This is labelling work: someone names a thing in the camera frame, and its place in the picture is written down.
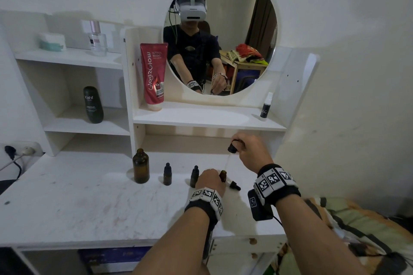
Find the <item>person's left hand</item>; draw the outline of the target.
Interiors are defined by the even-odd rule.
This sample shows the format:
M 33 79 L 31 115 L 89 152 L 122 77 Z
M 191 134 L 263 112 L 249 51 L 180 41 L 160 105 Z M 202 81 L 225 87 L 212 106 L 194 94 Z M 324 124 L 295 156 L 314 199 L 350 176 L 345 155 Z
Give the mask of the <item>person's left hand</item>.
M 225 194 L 226 185 L 221 181 L 219 172 L 216 169 L 206 169 L 200 175 L 195 184 L 196 189 L 209 188 L 216 190 L 216 192 L 223 197 Z

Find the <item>person's right forearm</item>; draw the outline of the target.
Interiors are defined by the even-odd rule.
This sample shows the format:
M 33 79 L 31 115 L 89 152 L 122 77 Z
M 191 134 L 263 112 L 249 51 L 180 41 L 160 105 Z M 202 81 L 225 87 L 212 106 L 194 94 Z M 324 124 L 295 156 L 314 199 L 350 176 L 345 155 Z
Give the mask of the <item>person's right forearm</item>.
M 276 209 L 301 275 L 369 275 L 300 196 L 279 200 Z

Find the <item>person's left forearm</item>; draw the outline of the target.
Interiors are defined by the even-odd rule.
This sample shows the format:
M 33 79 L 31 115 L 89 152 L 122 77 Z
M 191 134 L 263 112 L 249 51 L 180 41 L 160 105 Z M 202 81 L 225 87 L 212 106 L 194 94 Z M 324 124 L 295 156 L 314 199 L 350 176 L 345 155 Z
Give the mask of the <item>person's left forearm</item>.
M 187 210 L 145 254 L 131 275 L 210 275 L 202 262 L 209 216 Z

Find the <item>left marker wristband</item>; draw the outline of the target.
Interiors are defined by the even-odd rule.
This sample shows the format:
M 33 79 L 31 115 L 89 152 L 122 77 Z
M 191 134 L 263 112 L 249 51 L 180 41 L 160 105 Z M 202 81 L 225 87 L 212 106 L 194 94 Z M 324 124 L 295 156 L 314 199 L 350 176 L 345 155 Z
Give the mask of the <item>left marker wristband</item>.
M 210 188 L 196 189 L 188 200 L 186 210 L 193 206 L 204 209 L 211 220 L 220 221 L 223 213 L 222 198 L 219 193 Z

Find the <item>marker wristband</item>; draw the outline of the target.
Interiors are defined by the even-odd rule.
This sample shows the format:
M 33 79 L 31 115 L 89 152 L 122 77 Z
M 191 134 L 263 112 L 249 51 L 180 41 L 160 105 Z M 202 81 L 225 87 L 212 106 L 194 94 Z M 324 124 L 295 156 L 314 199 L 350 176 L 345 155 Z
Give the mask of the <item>marker wristband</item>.
M 219 193 L 210 188 L 196 189 L 188 200 L 186 210 L 193 206 L 204 209 L 211 220 L 220 221 L 223 213 L 222 198 Z
M 254 190 L 262 206 L 275 206 L 278 201 L 293 194 L 301 197 L 292 175 L 275 163 L 266 164 L 259 170 Z

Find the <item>small white spray bottle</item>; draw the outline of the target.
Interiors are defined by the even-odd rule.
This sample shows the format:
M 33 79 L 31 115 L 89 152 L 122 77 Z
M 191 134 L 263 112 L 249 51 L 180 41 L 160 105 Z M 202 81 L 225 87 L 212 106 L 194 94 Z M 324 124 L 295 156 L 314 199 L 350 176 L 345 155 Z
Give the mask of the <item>small white spray bottle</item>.
M 268 92 L 268 94 L 266 95 L 266 99 L 263 103 L 261 113 L 260 113 L 260 120 L 261 121 L 265 121 L 267 119 L 268 114 L 269 114 L 269 110 L 270 110 L 270 107 L 271 107 L 272 99 L 273 99 L 273 93 Z

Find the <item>large amber glass bottle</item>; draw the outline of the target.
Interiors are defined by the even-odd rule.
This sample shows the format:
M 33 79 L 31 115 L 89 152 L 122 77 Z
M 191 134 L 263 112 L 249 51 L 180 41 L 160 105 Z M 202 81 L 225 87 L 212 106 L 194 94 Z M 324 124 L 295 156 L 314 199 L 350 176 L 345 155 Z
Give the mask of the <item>large amber glass bottle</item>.
M 148 154 L 142 148 L 139 148 L 132 161 L 134 181 L 138 184 L 146 183 L 150 178 Z

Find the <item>red cosmetic tube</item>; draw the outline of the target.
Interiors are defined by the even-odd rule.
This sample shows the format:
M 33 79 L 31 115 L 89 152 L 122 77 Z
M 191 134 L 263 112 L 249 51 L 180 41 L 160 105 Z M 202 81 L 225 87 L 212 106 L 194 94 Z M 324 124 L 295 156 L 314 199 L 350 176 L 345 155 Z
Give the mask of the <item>red cosmetic tube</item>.
M 164 102 L 164 77 L 167 65 L 167 43 L 142 43 L 143 95 L 150 111 L 160 111 Z

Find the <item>white vanity desk with shelves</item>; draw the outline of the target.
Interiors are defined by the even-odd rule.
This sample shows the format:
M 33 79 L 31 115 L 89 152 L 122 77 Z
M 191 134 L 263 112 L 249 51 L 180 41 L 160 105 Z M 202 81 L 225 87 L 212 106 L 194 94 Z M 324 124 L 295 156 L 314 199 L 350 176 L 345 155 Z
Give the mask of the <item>white vanity desk with shelves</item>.
M 0 50 L 16 73 L 44 155 L 0 195 L 0 246 L 11 247 L 35 274 L 87 274 L 79 249 L 151 246 L 178 219 L 193 192 L 195 165 L 221 170 L 230 137 L 258 133 L 275 156 L 292 136 L 319 56 L 276 47 L 256 86 L 222 100 L 184 92 L 169 66 L 165 102 L 150 111 L 143 98 L 141 43 L 160 43 L 162 28 L 102 23 L 109 53 L 87 49 L 87 20 L 0 10 Z M 38 33 L 65 36 L 66 51 L 39 48 Z M 83 88 L 98 90 L 104 111 L 89 121 Z M 268 117 L 260 120 L 266 95 Z M 137 149 L 149 156 L 150 178 L 134 181 Z M 172 183 L 163 184 L 166 163 Z M 247 191 L 253 174 L 236 156 L 227 172 L 223 220 L 214 230 L 207 265 L 212 274 L 262 274 L 286 242 L 275 220 L 256 222 Z

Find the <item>black lotion bottle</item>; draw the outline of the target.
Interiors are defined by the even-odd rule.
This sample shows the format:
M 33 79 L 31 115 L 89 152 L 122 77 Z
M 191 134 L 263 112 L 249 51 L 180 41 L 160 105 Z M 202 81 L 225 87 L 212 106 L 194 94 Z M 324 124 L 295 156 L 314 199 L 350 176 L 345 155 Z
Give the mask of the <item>black lotion bottle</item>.
M 104 119 L 104 111 L 101 104 L 98 90 L 93 86 L 83 88 L 85 100 L 85 111 L 89 121 L 93 124 L 99 124 Z

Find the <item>patterned blanket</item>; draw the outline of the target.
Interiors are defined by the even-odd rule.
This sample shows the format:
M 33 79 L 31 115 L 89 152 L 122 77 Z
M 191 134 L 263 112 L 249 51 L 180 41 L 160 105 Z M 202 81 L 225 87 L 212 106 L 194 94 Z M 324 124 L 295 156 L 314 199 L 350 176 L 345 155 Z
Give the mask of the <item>patterned blanket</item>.
M 413 275 L 413 234 L 408 230 L 346 199 L 303 200 L 369 275 Z M 275 275 L 301 275 L 288 240 L 277 255 Z

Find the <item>clear perfume bottle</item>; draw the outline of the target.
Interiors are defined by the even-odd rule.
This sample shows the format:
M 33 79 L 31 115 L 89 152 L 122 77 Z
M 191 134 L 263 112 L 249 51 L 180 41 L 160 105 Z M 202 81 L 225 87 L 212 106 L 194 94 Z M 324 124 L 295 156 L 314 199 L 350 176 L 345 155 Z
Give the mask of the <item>clear perfume bottle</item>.
M 106 35 L 101 32 L 99 21 L 90 21 L 91 33 L 88 34 L 90 49 L 93 55 L 105 57 L 108 52 Z

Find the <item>white power outlet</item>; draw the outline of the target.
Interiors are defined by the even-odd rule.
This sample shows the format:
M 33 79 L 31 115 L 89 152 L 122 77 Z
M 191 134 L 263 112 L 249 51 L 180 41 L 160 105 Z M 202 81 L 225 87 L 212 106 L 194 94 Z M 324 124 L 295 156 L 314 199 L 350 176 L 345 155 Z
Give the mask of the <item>white power outlet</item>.
M 2 144 L 2 147 L 12 147 L 14 157 L 41 157 L 44 154 L 43 149 L 37 142 L 14 141 Z

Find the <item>white and teal jar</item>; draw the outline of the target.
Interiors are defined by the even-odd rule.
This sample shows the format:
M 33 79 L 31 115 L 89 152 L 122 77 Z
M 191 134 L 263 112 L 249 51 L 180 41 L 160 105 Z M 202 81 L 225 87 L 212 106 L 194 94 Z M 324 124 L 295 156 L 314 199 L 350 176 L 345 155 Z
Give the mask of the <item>white and teal jar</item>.
M 65 36 L 59 33 L 38 33 L 39 48 L 50 52 L 66 51 Z

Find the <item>round wall mirror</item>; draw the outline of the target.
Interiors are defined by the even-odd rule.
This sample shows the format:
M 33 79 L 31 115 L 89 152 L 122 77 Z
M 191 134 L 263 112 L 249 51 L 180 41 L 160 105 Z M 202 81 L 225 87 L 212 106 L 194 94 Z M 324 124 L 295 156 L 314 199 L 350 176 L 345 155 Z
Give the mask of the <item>round wall mirror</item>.
M 271 0 L 172 0 L 163 28 L 171 71 L 186 87 L 227 96 L 266 71 L 277 37 Z

